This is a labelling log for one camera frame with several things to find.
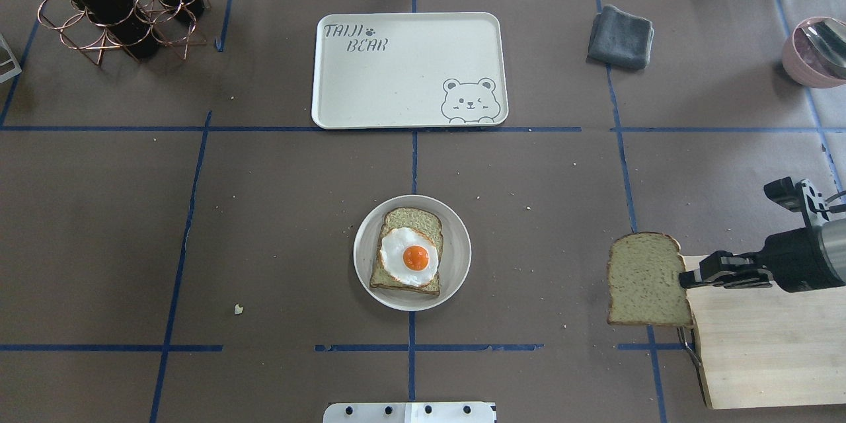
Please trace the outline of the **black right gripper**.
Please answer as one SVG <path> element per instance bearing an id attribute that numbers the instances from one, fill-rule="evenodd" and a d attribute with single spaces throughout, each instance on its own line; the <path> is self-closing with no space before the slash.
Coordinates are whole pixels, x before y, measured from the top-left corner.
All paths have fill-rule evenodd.
<path id="1" fill-rule="evenodd" d="M 704 278 L 701 273 L 716 275 Z M 702 258 L 698 269 L 679 273 L 679 284 L 685 289 L 771 288 L 773 279 L 789 293 L 834 287 L 835 272 L 813 230 L 800 228 L 770 235 L 755 255 L 716 251 Z"/>

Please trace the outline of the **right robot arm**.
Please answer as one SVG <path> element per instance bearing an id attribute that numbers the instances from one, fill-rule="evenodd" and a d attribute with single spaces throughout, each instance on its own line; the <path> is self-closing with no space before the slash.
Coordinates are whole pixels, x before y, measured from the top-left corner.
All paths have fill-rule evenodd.
<path id="1" fill-rule="evenodd" d="M 757 252 L 715 251 L 702 258 L 694 270 L 681 272 L 679 284 L 683 289 L 777 285 L 798 293 L 843 287 L 844 267 L 844 221 L 837 220 L 770 235 Z"/>

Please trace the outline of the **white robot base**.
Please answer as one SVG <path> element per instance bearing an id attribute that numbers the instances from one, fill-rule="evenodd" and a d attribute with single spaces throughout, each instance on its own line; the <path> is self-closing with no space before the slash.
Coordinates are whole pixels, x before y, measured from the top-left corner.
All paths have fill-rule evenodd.
<path id="1" fill-rule="evenodd" d="M 496 422 L 494 403 L 481 401 L 338 403 L 323 422 Z"/>

